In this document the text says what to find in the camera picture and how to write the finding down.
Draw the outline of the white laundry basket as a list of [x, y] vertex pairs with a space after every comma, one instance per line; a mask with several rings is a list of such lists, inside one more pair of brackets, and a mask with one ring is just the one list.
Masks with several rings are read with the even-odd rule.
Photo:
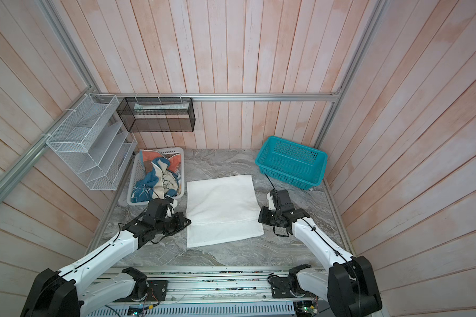
[[[179, 199], [183, 196], [185, 192], [185, 166], [184, 166], [184, 150], [179, 148], [179, 147], [174, 147], [174, 148], [166, 148], [166, 149], [158, 149], [158, 150], [142, 150], [142, 151], [158, 151], [162, 154], [172, 154], [172, 153], [180, 153], [182, 156], [182, 161], [181, 161], [181, 167], [180, 167], [180, 172], [181, 172], [181, 193], [179, 196], [173, 199]], [[145, 169], [144, 165], [141, 159], [141, 151], [139, 152], [138, 155], [136, 155], [134, 159], [134, 165], [132, 168], [132, 174], [131, 174], [131, 179], [130, 179], [130, 184], [128, 188], [128, 197], [127, 197], [127, 203], [130, 206], [144, 206], [148, 203], [132, 203], [130, 201], [130, 195], [132, 193], [132, 188], [136, 184], [137, 181], [142, 179], [145, 176]]]

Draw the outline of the teal plastic basket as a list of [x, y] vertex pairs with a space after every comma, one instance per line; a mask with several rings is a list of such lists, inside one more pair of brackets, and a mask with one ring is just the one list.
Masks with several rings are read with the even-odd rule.
[[320, 186], [327, 166], [326, 153], [271, 136], [261, 147], [255, 163], [262, 174], [302, 190]]

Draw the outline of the white towel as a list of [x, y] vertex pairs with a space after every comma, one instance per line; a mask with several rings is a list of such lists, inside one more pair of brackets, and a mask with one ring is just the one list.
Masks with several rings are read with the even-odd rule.
[[188, 182], [187, 194], [188, 248], [264, 235], [251, 175]]

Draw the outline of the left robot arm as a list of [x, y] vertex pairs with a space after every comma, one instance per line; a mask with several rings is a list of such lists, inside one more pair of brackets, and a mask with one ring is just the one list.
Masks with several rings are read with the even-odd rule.
[[87, 316], [116, 300], [144, 302], [149, 296], [146, 274], [125, 268], [102, 283], [95, 280], [121, 259], [133, 254], [156, 236], [173, 236], [190, 224], [176, 212], [171, 198], [155, 198], [131, 221], [119, 226], [106, 243], [57, 271], [45, 269], [34, 279], [21, 316]]

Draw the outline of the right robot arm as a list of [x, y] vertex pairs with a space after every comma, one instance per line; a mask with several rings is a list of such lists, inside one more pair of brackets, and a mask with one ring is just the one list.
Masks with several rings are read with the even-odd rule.
[[363, 256], [353, 256], [331, 240], [309, 213], [295, 208], [287, 190], [272, 190], [268, 205], [260, 210], [259, 223], [284, 228], [286, 236], [304, 243], [323, 265], [292, 268], [287, 277], [268, 276], [272, 296], [277, 299], [313, 295], [329, 304], [335, 316], [368, 316], [382, 310], [383, 302], [373, 267]]

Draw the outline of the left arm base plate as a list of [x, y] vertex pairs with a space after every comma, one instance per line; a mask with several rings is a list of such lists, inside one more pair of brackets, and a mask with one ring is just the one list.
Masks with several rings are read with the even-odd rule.
[[167, 294], [167, 280], [147, 280], [135, 286], [131, 295], [115, 302], [162, 302]]

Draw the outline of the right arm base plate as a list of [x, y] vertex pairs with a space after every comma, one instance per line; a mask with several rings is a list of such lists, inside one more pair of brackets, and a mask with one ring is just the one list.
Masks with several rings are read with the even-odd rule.
[[327, 299], [327, 280], [309, 275], [301, 277], [270, 276], [267, 279], [274, 299], [309, 298]]

